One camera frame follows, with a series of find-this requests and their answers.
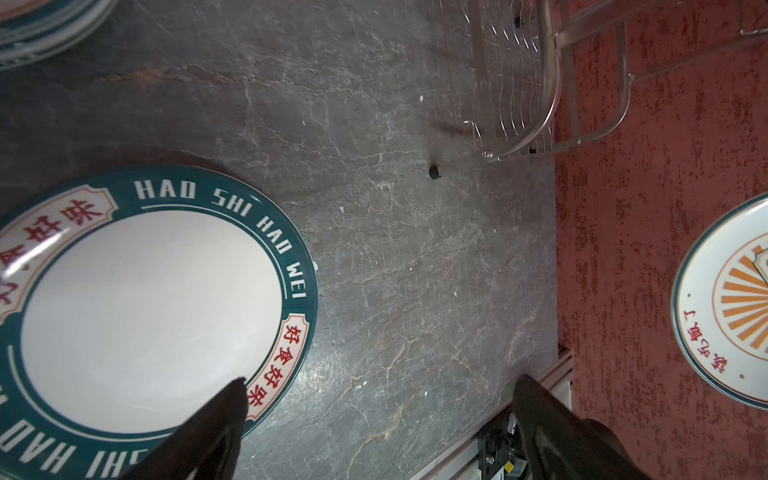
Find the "plate orange sunburst pattern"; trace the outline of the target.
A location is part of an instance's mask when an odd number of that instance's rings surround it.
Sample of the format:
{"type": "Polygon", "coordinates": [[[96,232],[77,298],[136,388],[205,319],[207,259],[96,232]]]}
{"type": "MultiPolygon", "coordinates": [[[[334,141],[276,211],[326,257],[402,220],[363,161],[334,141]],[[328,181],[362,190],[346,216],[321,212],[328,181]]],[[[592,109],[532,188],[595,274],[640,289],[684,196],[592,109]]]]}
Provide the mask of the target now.
{"type": "Polygon", "coordinates": [[[675,276],[671,323],[692,369],[726,397],[767,408],[767,196],[730,210],[675,276]]]}

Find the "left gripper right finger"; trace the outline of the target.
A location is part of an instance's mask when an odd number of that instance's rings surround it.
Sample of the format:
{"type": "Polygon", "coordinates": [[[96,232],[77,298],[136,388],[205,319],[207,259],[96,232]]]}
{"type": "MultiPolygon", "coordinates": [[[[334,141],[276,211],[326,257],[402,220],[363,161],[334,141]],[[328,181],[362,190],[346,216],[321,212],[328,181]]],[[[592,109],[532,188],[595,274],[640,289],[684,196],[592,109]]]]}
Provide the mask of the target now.
{"type": "Polygon", "coordinates": [[[534,479],[648,477],[612,430],[578,418],[529,375],[515,383],[512,412],[534,479]]]}

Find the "patterned plate green rim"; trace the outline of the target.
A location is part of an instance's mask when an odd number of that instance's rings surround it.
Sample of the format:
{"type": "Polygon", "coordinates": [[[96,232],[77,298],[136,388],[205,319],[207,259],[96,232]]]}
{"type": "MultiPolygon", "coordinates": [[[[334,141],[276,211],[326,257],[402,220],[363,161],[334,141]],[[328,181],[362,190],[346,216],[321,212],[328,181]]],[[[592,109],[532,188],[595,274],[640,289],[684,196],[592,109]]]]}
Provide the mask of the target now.
{"type": "Polygon", "coordinates": [[[253,431],[310,349],[308,246],[228,175],[154,166],[60,185],[1,219],[1,472],[116,479],[232,381],[253,431]]]}

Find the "chrome wire dish rack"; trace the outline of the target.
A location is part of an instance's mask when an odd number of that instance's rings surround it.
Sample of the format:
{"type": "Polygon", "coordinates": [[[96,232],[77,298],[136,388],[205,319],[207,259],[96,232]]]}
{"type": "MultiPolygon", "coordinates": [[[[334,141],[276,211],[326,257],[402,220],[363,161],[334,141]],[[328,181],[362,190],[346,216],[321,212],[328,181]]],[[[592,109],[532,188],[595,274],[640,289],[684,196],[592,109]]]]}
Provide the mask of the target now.
{"type": "Polygon", "coordinates": [[[433,161],[430,178],[503,160],[547,157],[600,140],[625,119],[635,83],[767,37],[766,2],[740,1],[733,37],[634,72],[627,23],[655,5],[596,1],[573,12],[568,1],[460,2],[471,53],[458,57],[447,74],[456,131],[471,138],[473,149],[461,158],[433,161]],[[606,30],[615,35],[618,105],[611,120],[585,132],[574,48],[606,30]]]}

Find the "white plate black quatrefoil emblem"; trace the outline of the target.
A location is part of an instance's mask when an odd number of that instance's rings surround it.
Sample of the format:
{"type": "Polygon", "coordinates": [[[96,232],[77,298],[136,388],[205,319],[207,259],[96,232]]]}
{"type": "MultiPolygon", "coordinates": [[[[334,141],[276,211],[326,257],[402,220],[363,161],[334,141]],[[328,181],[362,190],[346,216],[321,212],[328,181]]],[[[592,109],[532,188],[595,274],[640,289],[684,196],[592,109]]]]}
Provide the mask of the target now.
{"type": "MultiPolygon", "coordinates": [[[[59,0],[17,0],[1,3],[1,22],[59,0]]],[[[91,0],[93,5],[81,16],[46,32],[17,39],[1,39],[3,71],[32,64],[68,50],[91,35],[112,13],[116,0],[91,0]]]]}

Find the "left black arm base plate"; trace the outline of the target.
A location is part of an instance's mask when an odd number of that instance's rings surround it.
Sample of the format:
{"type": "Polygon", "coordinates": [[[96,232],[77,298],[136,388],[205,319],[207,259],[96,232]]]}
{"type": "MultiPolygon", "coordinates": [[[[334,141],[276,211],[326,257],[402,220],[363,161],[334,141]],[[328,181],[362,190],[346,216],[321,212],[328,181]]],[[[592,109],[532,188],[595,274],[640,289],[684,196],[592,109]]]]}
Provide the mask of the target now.
{"type": "Polygon", "coordinates": [[[510,408],[480,429],[477,443],[482,480],[531,478],[531,467],[523,453],[520,431],[510,408]]]}

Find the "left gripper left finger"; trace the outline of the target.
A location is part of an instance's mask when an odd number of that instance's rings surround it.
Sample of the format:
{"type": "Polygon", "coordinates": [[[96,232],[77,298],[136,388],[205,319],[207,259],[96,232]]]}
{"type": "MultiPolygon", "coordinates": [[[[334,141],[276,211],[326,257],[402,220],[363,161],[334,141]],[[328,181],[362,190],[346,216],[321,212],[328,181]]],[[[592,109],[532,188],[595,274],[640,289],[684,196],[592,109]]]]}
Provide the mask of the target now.
{"type": "Polygon", "coordinates": [[[227,384],[124,479],[231,479],[248,412],[244,381],[227,384]]]}

